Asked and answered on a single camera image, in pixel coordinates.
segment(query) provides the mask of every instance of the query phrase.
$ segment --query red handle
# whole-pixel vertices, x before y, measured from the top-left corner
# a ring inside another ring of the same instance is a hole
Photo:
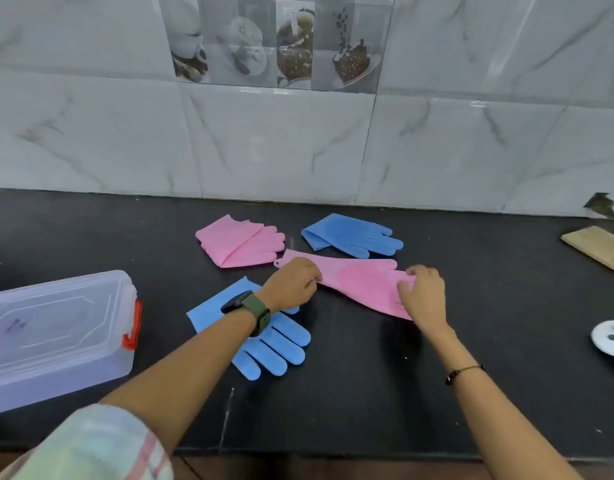
[[[142,303],[137,299],[136,307],[133,310],[133,328],[131,329],[131,336],[129,336],[128,333],[122,336],[122,346],[127,350],[135,350],[138,346],[140,325],[142,325]]]

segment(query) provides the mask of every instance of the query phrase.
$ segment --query wooden cutting board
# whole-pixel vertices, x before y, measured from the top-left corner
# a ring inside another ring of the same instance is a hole
[[[597,226],[563,234],[561,239],[614,270],[614,234]]]

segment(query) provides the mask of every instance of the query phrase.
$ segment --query green watch strap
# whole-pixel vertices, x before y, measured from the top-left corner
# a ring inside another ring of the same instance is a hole
[[[247,308],[255,316],[255,329],[251,334],[251,337],[257,337],[260,333],[267,328],[269,322],[271,322],[271,313],[269,308],[253,293],[249,294],[242,300],[242,306]]]

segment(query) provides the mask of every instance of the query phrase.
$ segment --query tile backsplash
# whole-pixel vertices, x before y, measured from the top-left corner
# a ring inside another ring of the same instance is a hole
[[[599,217],[614,0],[0,0],[0,187]]]

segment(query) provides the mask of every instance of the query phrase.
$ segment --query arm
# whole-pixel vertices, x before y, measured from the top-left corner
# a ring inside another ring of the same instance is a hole
[[[311,261],[294,258],[255,294],[273,314],[308,301],[316,291],[315,280],[320,279]],[[235,310],[100,403],[118,406],[142,419],[171,454],[254,328],[254,315],[246,309]]]
[[[413,266],[413,289],[400,282],[400,299],[450,373],[478,362],[447,324],[445,282],[438,271]],[[581,480],[574,468],[534,428],[481,369],[460,373],[452,387],[467,424],[496,480]]]

